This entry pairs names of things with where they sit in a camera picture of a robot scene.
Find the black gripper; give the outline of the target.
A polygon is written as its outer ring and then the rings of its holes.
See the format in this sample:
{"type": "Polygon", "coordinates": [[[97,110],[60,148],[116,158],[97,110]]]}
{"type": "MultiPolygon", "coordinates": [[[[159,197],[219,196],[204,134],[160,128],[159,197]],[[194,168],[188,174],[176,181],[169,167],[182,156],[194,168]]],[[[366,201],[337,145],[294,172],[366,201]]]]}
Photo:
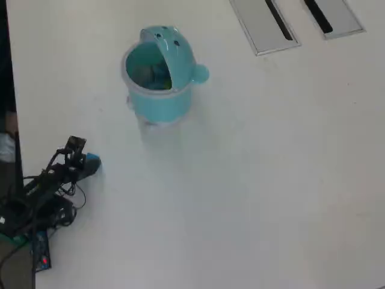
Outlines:
{"type": "Polygon", "coordinates": [[[94,175],[102,164],[99,158],[86,158],[83,149],[83,147],[78,147],[61,150],[64,155],[64,176],[75,176],[75,182],[94,175]]]}

